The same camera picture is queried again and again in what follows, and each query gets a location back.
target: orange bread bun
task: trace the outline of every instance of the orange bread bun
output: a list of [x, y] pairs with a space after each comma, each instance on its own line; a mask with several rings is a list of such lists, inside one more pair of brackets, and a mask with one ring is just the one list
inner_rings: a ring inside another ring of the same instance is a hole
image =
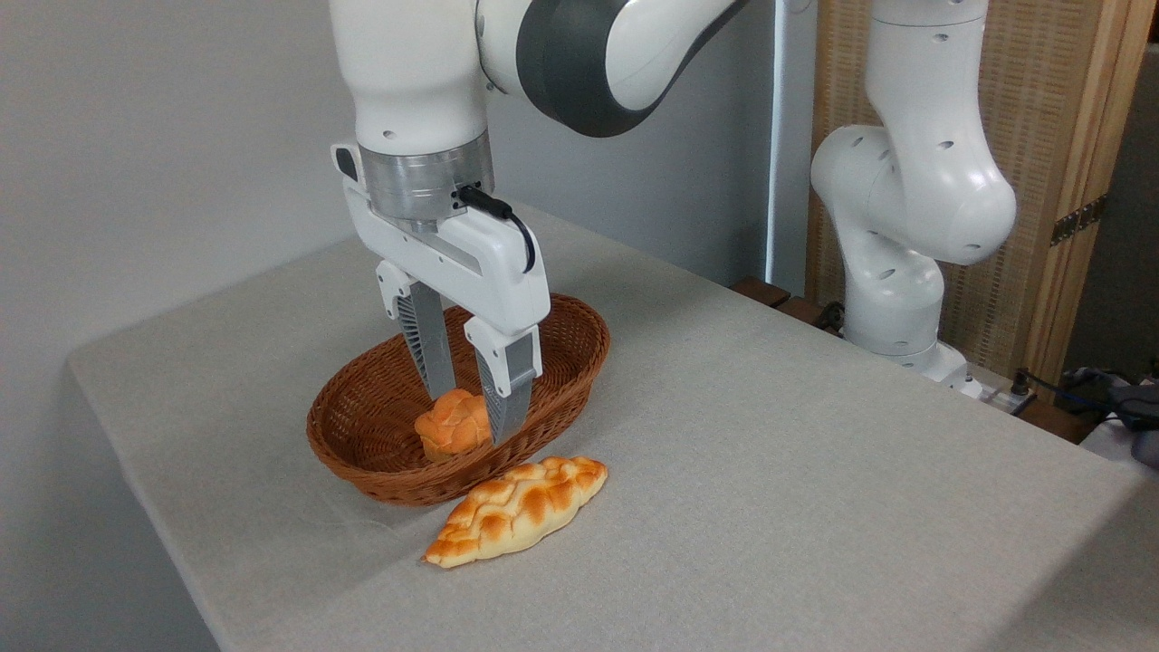
[[462, 499], [423, 562], [452, 569], [526, 550], [571, 522], [607, 479], [607, 467], [586, 457], [547, 457], [480, 483]]
[[491, 442], [487, 403], [458, 388], [435, 402], [435, 409], [415, 420], [423, 453], [431, 462], [443, 462]]

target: table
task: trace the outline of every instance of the table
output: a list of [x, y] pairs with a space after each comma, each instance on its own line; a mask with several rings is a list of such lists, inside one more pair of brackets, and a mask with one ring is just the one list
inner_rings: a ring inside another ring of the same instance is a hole
[[223, 650], [1154, 650], [1159, 485], [527, 206], [613, 344], [544, 454], [605, 462], [518, 555], [418, 562], [305, 416], [396, 332], [355, 240], [70, 359]]

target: white robotic arm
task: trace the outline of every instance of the white robotic arm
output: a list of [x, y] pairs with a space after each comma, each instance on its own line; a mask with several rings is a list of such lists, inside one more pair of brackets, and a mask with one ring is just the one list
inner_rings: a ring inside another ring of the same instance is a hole
[[845, 262], [846, 339], [960, 390], [965, 360], [938, 343], [935, 259], [985, 258], [1015, 215], [978, 112], [986, 7], [875, 0], [866, 90], [885, 126], [833, 131], [812, 163]]
[[440, 295], [474, 314], [496, 442], [526, 418], [549, 300], [534, 235], [488, 195], [488, 88], [581, 133], [622, 133], [743, 2], [330, 0], [358, 139], [333, 153], [358, 234], [382, 256], [387, 314], [432, 398], [457, 384]]

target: bread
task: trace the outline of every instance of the bread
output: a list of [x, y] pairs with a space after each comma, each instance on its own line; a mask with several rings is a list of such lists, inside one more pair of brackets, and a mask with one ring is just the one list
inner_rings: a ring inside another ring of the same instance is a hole
[[452, 569], [526, 550], [571, 522], [607, 479], [586, 457], [548, 457], [476, 485], [446, 519], [423, 562]]
[[478, 446], [490, 446], [491, 428], [487, 403], [458, 388], [440, 396], [435, 409], [415, 420], [423, 453], [431, 462], [443, 462]]

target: wicker basket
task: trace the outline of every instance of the wicker basket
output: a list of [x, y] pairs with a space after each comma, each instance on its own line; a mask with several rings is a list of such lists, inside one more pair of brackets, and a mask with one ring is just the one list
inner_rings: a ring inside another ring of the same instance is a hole
[[[480, 394], [475, 350], [462, 332], [471, 314], [446, 310], [447, 337], [460, 388]], [[580, 416], [607, 358], [607, 324], [590, 306], [552, 294], [539, 324], [544, 375], [534, 381], [523, 430], [498, 447], [480, 448], [446, 462], [429, 462], [415, 419], [433, 402], [427, 396], [410, 352], [395, 336], [350, 361], [322, 388], [306, 418], [314, 454], [364, 495], [396, 505], [436, 505], [526, 461]]]

